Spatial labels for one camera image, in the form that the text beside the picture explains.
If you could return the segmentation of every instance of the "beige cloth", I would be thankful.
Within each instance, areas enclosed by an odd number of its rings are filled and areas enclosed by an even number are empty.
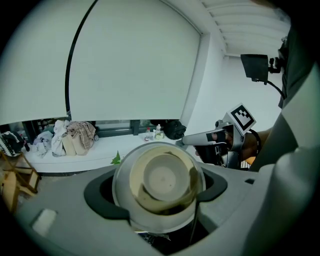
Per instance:
[[[76,132],[71,140],[77,155],[85,156],[88,153],[88,150],[82,145],[79,132]]]
[[[62,144],[63,144],[66,155],[67,156],[75,156],[77,153],[76,153],[75,147],[72,143],[71,135],[65,133],[64,135],[62,135],[61,140],[62,140]]]
[[[94,128],[91,123],[85,121],[73,121],[70,122],[66,129],[68,134],[72,137],[74,137],[76,133],[79,133],[81,143],[85,150],[92,147],[96,128]]]

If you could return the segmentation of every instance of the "window sill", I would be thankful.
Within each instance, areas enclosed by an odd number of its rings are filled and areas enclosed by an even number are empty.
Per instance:
[[[23,148],[23,152],[27,160],[39,173],[68,173],[68,172],[81,172],[87,170],[94,170],[101,167],[110,166],[111,161],[117,155],[117,151],[121,158],[124,158],[130,151],[136,147],[152,142],[166,142],[175,144],[175,140],[165,137],[161,140],[150,140],[145,142],[145,133],[140,133],[137,136],[122,135],[115,137],[104,137],[95,141],[92,148],[88,151],[87,155],[80,156],[52,156],[51,150],[48,151],[43,158],[37,156],[34,152],[26,152]],[[187,150],[198,161],[199,157],[196,157],[193,147],[188,147]]]

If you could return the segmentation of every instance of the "white ceiling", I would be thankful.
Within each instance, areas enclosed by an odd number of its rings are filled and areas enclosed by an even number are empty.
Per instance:
[[[200,0],[217,26],[225,44],[225,54],[266,54],[278,56],[281,38],[290,22],[271,8],[250,0]]]

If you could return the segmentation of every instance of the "window shade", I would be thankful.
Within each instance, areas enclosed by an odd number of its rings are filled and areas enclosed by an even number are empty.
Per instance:
[[[46,0],[21,22],[0,60],[0,125],[66,116],[65,75],[93,0]]]
[[[179,119],[199,41],[161,1],[98,1],[72,57],[72,120]]]

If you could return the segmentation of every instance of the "wooden stool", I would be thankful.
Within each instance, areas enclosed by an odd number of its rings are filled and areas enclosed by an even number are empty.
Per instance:
[[[13,171],[6,171],[4,174],[4,179],[0,182],[2,187],[1,189],[1,197],[5,205],[7,206],[10,213],[15,213],[18,204],[18,195],[19,192],[25,192],[30,196],[34,196],[27,187],[22,186],[18,180],[16,173]]]
[[[21,184],[21,186],[26,187],[33,193],[38,192],[37,186],[41,176],[37,173],[36,169],[32,167],[23,152],[21,152],[18,156],[7,156],[3,151],[0,151],[0,156],[2,156],[5,163],[9,165],[8,169],[3,169],[4,171],[14,172],[17,181]],[[29,167],[17,167],[19,160],[22,158],[29,165]]]

